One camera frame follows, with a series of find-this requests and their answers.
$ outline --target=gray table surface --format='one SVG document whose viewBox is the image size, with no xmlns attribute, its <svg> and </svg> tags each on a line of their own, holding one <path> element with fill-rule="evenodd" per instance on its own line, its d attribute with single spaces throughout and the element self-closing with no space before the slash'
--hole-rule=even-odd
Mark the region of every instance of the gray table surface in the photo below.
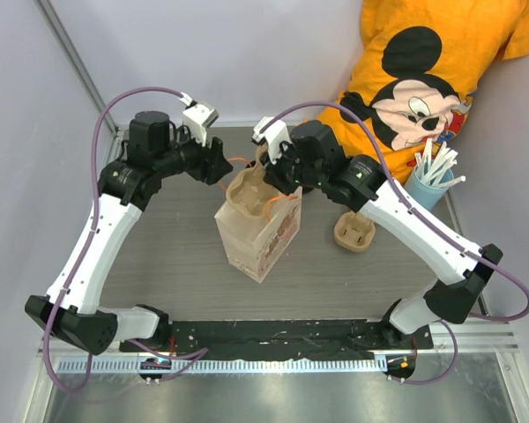
<svg viewBox="0 0 529 423">
<path fill-rule="evenodd" d="M 214 133 L 224 140 L 228 157 L 254 157 L 249 128 Z M 235 171 L 242 167 L 236 164 Z M 187 175 L 165 180 L 125 240 L 101 305 L 143 303 L 175 320 L 379 318 L 395 300 L 434 278 L 380 226 L 366 252 L 339 247 L 333 227 L 346 208 L 312 192 L 303 198 L 300 232 L 259 285 L 227 262 L 213 218 L 224 201 L 218 186 Z M 444 201 L 434 214 L 452 226 Z"/>
</svg>

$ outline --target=metal frame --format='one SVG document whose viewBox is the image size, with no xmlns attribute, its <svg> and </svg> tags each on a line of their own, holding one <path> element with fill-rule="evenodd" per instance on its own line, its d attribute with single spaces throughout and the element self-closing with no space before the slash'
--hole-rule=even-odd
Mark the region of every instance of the metal frame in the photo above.
<svg viewBox="0 0 529 423">
<path fill-rule="evenodd" d="M 47 375 L 47 371 L 43 365 L 43 358 L 38 355 L 34 359 L 39 361 L 40 365 L 35 371 L 34 389 L 29 397 L 26 412 L 21 420 L 25 423 L 42 423 L 45 419 L 45 413 L 47 412 L 48 403 L 54 388 L 53 381 Z M 53 357 L 51 360 L 53 367 L 57 368 L 60 362 L 59 358 Z"/>
<path fill-rule="evenodd" d="M 74 47 L 71 37 L 64 28 L 63 22 L 56 14 L 55 7 L 53 7 L 53 4 L 51 4 L 49 0 L 34 1 L 41 11 L 41 14 L 47 22 L 49 28 L 51 29 L 51 32 L 58 41 L 61 50 L 65 53 L 67 59 L 69 60 L 72 69 L 74 69 L 75 73 L 77 74 L 80 83 L 85 88 L 90 100 L 100 113 L 100 111 L 106 107 L 106 103 L 102 99 L 100 91 L 98 91 L 96 84 L 86 69 L 84 62 L 80 58 L 77 49 Z M 117 132 L 117 125 L 110 114 L 106 115 L 105 123 L 108 126 L 109 131 L 115 135 Z"/>
<path fill-rule="evenodd" d="M 529 421 L 528 368 L 521 353 L 499 352 L 496 354 L 503 380 L 511 398 L 518 421 Z"/>
</svg>

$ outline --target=orange wire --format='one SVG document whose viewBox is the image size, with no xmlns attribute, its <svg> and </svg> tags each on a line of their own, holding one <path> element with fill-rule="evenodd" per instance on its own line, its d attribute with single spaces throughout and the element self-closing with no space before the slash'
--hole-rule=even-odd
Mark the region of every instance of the orange wire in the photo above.
<svg viewBox="0 0 529 423">
<path fill-rule="evenodd" d="M 243 157 L 232 157 L 231 159 L 227 159 L 227 161 L 242 161 L 243 163 L 247 163 L 247 165 L 249 165 L 249 167 L 253 167 L 251 162 L 248 161 L 247 159 L 243 158 Z M 223 189 L 223 192 L 227 191 L 226 185 L 222 181 L 220 181 L 220 186 L 221 186 L 221 189 Z"/>
<path fill-rule="evenodd" d="M 275 201 L 279 201 L 279 200 L 282 200 L 282 199 L 288 199 L 288 200 L 295 200 L 297 199 L 298 197 L 297 196 L 278 196 L 278 197 L 275 197 L 275 198 L 271 198 L 270 200 L 268 200 L 266 202 L 266 204 L 264 205 L 264 215 L 266 216 L 267 220 L 270 222 L 272 220 L 272 217 L 271 217 L 271 214 L 270 212 L 268 211 L 270 205 L 272 203 L 274 203 Z"/>
<path fill-rule="evenodd" d="M 412 345 L 414 346 L 414 360 L 417 359 L 417 344 L 415 343 L 415 338 L 412 338 Z"/>
<path fill-rule="evenodd" d="M 245 159 L 243 157 L 232 157 L 231 159 L 227 159 L 227 161 L 242 161 L 243 163 L 247 163 L 249 165 L 249 167 L 253 167 L 253 165 L 251 165 L 250 161 L 248 161 L 247 159 Z"/>
<path fill-rule="evenodd" d="M 170 338 L 170 353 L 174 353 L 176 351 L 176 343 L 175 343 L 175 337 Z"/>
</svg>

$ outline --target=ruler scale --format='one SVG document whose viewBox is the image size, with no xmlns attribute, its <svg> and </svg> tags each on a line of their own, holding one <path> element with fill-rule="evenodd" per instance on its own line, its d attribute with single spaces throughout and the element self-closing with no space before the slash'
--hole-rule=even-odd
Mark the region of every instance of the ruler scale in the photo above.
<svg viewBox="0 0 529 423">
<path fill-rule="evenodd" d="M 173 360 L 172 368 L 141 369 L 146 356 L 135 357 L 94 357 L 93 375 L 130 374 L 140 371 L 142 375 L 165 375 L 174 373 L 188 365 L 187 360 Z M 87 357 L 62 357 L 56 370 L 60 375 L 79 375 L 86 371 Z M 201 360 L 196 362 L 186 374 L 191 375 L 224 375 L 224 374 L 297 374 L 297 373 L 353 373 L 386 371 L 384 355 L 377 355 L 373 360 L 312 361 L 307 359 L 288 361 L 216 361 Z"/>
</svg>

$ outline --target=white wall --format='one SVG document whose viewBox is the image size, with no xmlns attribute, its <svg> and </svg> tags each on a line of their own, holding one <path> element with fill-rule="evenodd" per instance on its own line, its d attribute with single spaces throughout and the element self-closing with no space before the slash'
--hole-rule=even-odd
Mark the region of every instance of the white wall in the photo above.
<svg viewBox="0 0 529 423">
<path fill-rule="evenodd" d="M 0 423 L 20 421 L 31 387 L 42 330 L 26 299 L 45 293 L 89 211 L 96 117 L 34 2 L 0 2 Z"/>
<path fill-rule="evenodd" d="M 53 5 L 104 100 L 137 86 L 164 85 L 208 101 L 221 123 L 257 122 L 301 101 L 332 98 L 361 53 L 360 0 Z M 137 110 L 174 104 L 162 94 L 142 97 L 114 118 L 127 122 Z"/>
<path fill-rule="evenodd" d="M 456 146 L 458 173 L 467 177 L 453 192 L 462 226 L 476 241 L 500 247 L 504 267 L 529 285 L 529 56 L 490 70 Z M 495 315 L 525 305 L 499 277 L 485 298 Z M 513 326 L 529 364 L 529 316 Z"/>
</svg>

